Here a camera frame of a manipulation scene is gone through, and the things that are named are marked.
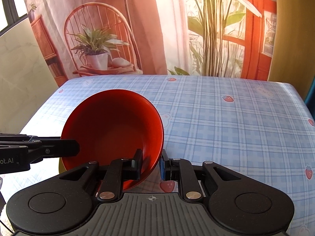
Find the metal screw head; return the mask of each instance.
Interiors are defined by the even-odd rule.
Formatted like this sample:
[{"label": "metal screw head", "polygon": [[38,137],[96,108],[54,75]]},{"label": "metal screw head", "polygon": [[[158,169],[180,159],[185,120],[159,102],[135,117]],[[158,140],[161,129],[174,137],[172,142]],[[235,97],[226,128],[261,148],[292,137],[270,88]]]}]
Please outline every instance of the metal screw head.
[{"label": "metal screw head", "polygon": [[188,199],[199,199],[201,197],[201,193],[199,193],[199,192],[188,192],[188,193],[186,193],[186,197]]},{"label": "metal screw head", "polygon": [[115,197],[115,194],[112,192],[102,192],[100,193],[100,198],[101,199],[112,199]]}]

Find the potted plant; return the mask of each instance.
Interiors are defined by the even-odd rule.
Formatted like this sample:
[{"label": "potted plant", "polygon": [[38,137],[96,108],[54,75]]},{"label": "potted plant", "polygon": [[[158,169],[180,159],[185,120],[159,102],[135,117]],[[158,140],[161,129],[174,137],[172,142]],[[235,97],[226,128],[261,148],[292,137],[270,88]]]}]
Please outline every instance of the potted plant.
[{"label": "potted plant", "polygon": [[28,18],[30,20],[30,22],[32,23],[35,19],[35,16],[34,16],[34,11],[36,11],[37,7],[35,5],[35,3],[30,3],[30,10],[28,12]]},{"label": "potted plant", "polygon": [[117,35],[110,33],[110,28],[89,29],[81,25],[83,34],[73,34],[79,43],[71,50],[79,54],[79,58],[85,56],[88,64],[98,70],[107,70],[110,65],[111,51],[117,50],[117,45],[129,45],[127,42],[117,39]]}]

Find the table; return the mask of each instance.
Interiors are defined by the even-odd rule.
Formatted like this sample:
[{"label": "table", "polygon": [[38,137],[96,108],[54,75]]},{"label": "table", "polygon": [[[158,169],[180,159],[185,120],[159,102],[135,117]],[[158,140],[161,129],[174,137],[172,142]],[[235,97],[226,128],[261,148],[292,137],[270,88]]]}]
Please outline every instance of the table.
[{"label": "table", "polygon": [[[154,104],[163,121],[164,148],[170,158],[188,159],[195,165],[212,160],[284,191],[295,205],[288,233],[315,234],[315,124],[293,86],[202,76],[81,77],[67,81],[57,90],[21,133],[60,136],[79,103],[108,89],[132,90]],[[50,165],[48,161],[32,165],[37,180],[58,173],[58,161],[51,160]],[[21,173],[14,174],[6,175],[3,188],[6,178],[15,185],[27,180]],[[158,168],[133,189],[163,190],[176,191],[176,185],[160,184]]]}]

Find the red bowl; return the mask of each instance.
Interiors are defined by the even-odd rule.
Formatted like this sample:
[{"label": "red bowl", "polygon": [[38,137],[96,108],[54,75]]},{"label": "red bowl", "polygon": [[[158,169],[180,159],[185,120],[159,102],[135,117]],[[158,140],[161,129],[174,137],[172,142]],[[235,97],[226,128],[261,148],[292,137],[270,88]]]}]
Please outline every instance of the red bowl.
[{"label": "red bowl", "polygon": [[75,139],[80,152],[64,157],[66,170],[89,161],[109,165],[114,159],[133,158],[143,150],[140,180],[128,180],[123,189],[141,183],[159,161],[164,142],[161,117],[146,98],[129,90],[106,90],[80,103],[63,128],[62,139]]}]

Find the marble surface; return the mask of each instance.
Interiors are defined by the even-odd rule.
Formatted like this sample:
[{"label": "marble surface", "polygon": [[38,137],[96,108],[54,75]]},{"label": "marble surface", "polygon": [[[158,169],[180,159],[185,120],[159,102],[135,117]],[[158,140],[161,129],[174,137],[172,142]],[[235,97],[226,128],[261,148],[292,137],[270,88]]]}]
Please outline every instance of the marble surface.
[{"label": "marble surface", "polygon": [[20,133],[57,88],[28,19],[0,37],[0,133]]}]

